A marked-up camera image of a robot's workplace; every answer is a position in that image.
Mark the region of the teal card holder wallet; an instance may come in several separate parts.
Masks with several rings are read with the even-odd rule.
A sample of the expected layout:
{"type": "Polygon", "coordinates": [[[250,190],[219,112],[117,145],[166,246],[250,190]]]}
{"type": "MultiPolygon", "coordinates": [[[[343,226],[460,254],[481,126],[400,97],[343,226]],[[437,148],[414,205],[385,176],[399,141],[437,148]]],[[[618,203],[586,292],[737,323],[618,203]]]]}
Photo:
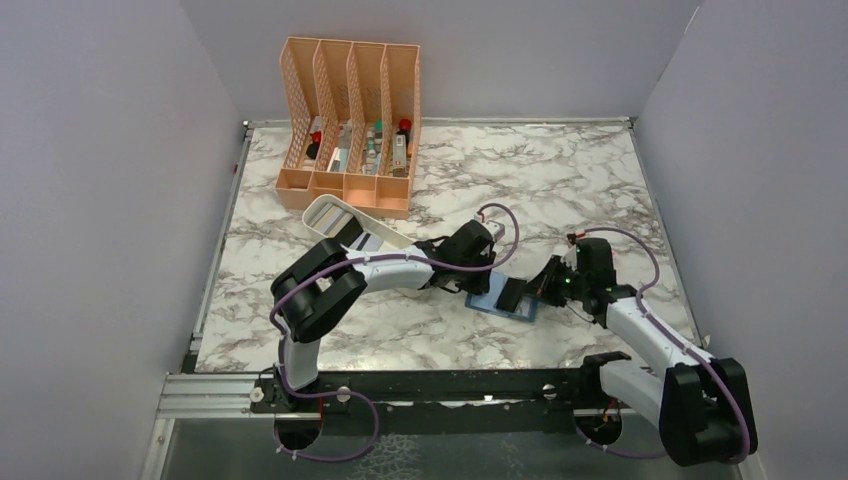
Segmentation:
{"type": "Polygon", "coordinates": [[[478,312],[533,323],[538,310],[538,301],[526,293],[528,281],[492,272],[489,291],[466,296],[465,307],[478,312]]]}

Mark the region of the black credit card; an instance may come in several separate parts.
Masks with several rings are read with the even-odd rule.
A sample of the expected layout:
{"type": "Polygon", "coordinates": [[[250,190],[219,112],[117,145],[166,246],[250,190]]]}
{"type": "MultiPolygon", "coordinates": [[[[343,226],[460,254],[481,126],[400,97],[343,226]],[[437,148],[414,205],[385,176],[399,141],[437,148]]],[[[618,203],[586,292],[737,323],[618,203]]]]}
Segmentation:
{"type": "Polygon", "coordinates": [[[503,312],[515,313],[524,297],[527,281],[507,277],[499,294],[495,307],[503,312]]]}

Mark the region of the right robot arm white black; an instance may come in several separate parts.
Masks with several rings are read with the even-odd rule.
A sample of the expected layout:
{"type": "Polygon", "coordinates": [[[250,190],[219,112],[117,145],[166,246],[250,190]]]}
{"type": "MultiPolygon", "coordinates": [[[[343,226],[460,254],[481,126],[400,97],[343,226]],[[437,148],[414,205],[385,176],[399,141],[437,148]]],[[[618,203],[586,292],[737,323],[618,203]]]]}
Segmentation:
{"type": "Polygon", "coordinates": [[[621,352],[585,358],[579,398],[592,407],[625,403],[657,428],[665,455],[679,466],[741,462],[755,453],[744,367],[688,341],[650,309],[642,289],[619,282],[607,240],[584,234],[568,240],[567,254],[552,256],[525,295],[550,306],[579,303],[646,364],[621,352]]]}

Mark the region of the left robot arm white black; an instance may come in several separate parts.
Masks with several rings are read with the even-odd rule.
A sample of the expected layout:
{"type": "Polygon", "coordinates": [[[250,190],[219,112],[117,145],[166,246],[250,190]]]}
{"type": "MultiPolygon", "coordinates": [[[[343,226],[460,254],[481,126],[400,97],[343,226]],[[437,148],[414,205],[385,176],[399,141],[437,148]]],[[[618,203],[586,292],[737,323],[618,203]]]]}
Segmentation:
{"type": "Polygon", "coordinates": [[[321,338],[363,295],[383,290],[445,289],[486,293],[497,237],[470,220],[450,236],[385,252],[352,250],[335,238],[315,244],[272,282],[272,325],[282,339],[276,396],[298,411],[313,401],[321,338]]]}

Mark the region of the red capped stick in organizer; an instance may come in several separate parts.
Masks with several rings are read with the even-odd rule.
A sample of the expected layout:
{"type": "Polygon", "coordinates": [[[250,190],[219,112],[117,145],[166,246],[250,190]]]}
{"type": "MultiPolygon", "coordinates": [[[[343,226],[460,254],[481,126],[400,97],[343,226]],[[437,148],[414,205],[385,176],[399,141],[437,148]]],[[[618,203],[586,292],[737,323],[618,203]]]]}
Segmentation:
{"type": "Polygon", "coordinates": [[[398,128],[393,136],[391,174],[394,177],[406,177],[408,175],[411,128],[412,121],[403,118],[399,121],[398,128]]]}

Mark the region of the teal capped tubes in organizer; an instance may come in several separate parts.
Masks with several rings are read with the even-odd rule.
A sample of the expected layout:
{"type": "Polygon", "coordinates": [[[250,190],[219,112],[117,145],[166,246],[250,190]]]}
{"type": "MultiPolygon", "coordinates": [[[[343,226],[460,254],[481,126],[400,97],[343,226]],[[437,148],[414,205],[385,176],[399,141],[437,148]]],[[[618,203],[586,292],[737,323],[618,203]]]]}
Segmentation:
{"type": "Polygon", "coordinates": [[[383,123],[376,120],[366,130],[365,160],[362,172],[378,175],[382,168],[383,123]]]}

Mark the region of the white oblong plastic tray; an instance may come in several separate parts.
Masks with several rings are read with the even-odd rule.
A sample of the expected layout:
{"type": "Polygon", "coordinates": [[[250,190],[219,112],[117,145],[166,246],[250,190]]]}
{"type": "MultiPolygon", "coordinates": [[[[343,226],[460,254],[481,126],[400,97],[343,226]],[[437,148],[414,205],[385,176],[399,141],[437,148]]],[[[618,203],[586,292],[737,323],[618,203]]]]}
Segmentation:
{"type": "Polygon", "coordinates": [[[385,290],[419,290],[434,275],[425,252],[362,210],[329,194],[303,214],[318,242],[304,254],[297,285],[303,288],[350,280],[360,295],[385,290]]]}

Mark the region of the grey box in organizer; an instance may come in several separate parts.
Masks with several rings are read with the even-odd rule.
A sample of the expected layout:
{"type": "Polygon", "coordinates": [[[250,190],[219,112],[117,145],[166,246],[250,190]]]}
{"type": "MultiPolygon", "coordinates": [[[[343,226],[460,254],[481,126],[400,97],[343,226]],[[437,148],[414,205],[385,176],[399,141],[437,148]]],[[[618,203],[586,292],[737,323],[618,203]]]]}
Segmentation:
{"type": "Polygon", "coordinates": [[[340,125],[336,145],[327,164],[326,172],[344,173],[347,170],[351,142],[352,126],[350,124],[340,125]]]}

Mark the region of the peach plastic file organizer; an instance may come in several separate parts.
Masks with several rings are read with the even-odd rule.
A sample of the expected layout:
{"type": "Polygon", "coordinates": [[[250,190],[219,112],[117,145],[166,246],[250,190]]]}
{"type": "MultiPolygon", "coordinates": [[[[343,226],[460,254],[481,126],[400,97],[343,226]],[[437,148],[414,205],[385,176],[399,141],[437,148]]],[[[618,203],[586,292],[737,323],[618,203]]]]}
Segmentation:
{"type": "Polygon", "coordinates": [[[279,64],[292,128],[280,203],[303,210],[328,194],[408,218],[422,133],[420,46],[290,37],[279,64]]]}

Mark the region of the red black item in organizer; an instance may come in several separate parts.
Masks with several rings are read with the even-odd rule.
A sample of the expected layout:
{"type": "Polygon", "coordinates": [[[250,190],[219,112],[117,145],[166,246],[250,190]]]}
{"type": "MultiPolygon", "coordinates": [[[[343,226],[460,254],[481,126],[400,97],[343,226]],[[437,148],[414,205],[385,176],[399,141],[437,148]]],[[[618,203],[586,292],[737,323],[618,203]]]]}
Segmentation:
{"type": "Polygon", "coordinates": [[[317,159],[318,152],[319,152],[320,146],[321,146],[321,142],[322,142],[322,131],[316,130],[316,131],[312,132],[311,136],[310,136],[310,144],[307,146],[307,149],[306,149],[306,152],[305,152],[306,157],[309,160],[316,160],[317,159]]]}

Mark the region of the black mounting rail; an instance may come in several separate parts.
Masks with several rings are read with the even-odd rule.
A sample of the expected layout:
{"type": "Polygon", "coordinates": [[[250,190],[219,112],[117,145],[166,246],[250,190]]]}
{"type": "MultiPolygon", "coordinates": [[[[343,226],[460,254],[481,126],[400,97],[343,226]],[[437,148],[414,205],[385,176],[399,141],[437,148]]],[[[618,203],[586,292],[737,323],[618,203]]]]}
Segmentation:
{"type": "Polygon", "coordinates": [[[286,440],[319,435],[583,433],[611,444],[623,430],[622,404],[579,368],[322,372],[299,395],[263,371],[250,412],[269,414],[286,440]]]}

